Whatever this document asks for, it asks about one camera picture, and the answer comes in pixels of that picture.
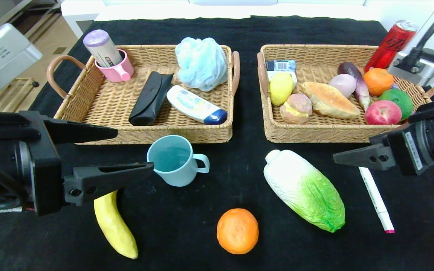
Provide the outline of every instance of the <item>red can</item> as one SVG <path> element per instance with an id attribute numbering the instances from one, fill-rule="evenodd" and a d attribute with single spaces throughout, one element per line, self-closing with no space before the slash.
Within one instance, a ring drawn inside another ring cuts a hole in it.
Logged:
<path id="1" fill-rule="evenodd" d="M 406 20 L 397 21 L 384 37 L 374 55 L 365 66 L 365 72 L 369 68 L 386 69 L 399 51 L 415 36 L 418 26 Z"/>

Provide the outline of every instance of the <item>table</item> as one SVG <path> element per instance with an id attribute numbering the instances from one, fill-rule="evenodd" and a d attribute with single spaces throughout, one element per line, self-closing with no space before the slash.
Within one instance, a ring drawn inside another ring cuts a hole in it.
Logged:
<path id="1" fill-rule="evenodd" d="M 434 167 L 420 177 L 398 168 L 373 171 L 396 228 L 385 234 L 356 167 L 337 165 L 332 153 L 365 144 L 273 144 L 265 139 L 256 53 L 269 43 L 378 44 L 379 22 L 301 17 L 168 19 L 95 22 L 116 44 L 177 44 L 186 36 L 211 36 L 241 54 L 241 81 L 234 100 L 234 136 L 226 144 L 194 144 L 211 171 L 186 187 L 170 187 L 157 175 L 119 193 L 119 210 L 138 244 L 129 260 L 107 243 L 92 204 L 60 212 L 0 214 L 0 270 L 434 270 Z M 81 41 L 70 51 L 90 56 Z M 79 69 L 66 62 L 55 79 L 69 90 Z M 32 109 L 52 116 L 61 99 L 47 85 Z M 59 145 L 63 173 L 71 166 L 144 161 L 148 145 Z M 262 169 L 272 149 L 291 149 L 322 171 L 346 208 L 346 225 L 328 233 L 288 208 L 270 189 Z M 259 222 L 255 248 L 245 255 L 224 251 L 217 221 L 231 208 L 246 208 Z"/>

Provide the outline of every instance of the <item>green lime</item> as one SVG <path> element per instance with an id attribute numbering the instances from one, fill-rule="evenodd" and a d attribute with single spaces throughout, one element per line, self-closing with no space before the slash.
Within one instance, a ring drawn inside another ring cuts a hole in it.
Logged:
<path id="1" fill-rule="evenodd" d="M 380 100 L 392 101 L 401 108 L 401 120 L 407 119 L 413 111 L 413 101 L 410 96 L 398 88 L 384 91 L 379 97 Z"/>

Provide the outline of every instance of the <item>sticker label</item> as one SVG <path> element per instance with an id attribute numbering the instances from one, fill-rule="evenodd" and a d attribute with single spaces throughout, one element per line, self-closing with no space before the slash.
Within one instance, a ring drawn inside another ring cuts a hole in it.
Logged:
<path id="1" fill-rule="evenodd" d="M 413 161 L 415 162 L 415 167 L 417 170 L 423 168 L 422 160 L 420 159 L 420 155 L 418 154 L 418 150 L 416 149 L 415 141 L 411 136 L 411 132 L 405 133 L 406 143 L 411 151 L 411 156 L 413 157 Z"/>
<path id="2" fill-rule="evenodd" d="M 180 90 L 180 95 L 177 95 L 177 100 L 179 100 L 179 102 L 182 103 L 182 105 L 184 105 L 186 108 L 194 111 L 210 110 L 212 106 L 214 106 L 212 103 L 207 102 L 203 98 L 200 98 L 199 96 L 186 91 L 185 89 Z"/>
<path id="3" fill-rule="evenodd" d="M 267 60 L 268 72 L 296 72 L 296 60 Z"/>

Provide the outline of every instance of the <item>lemon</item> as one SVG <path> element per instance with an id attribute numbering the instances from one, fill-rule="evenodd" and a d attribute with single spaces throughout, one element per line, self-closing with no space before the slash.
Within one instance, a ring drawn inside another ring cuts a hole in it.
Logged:
<path id="1" fill-rule="evenodd" d="M 269 83 L 270 89 L 270 102 L 279 106 L 282 105 L 292 93 L 294 88 L 294 81 L 291 74 L 288 72 L 280 72 Z"/>

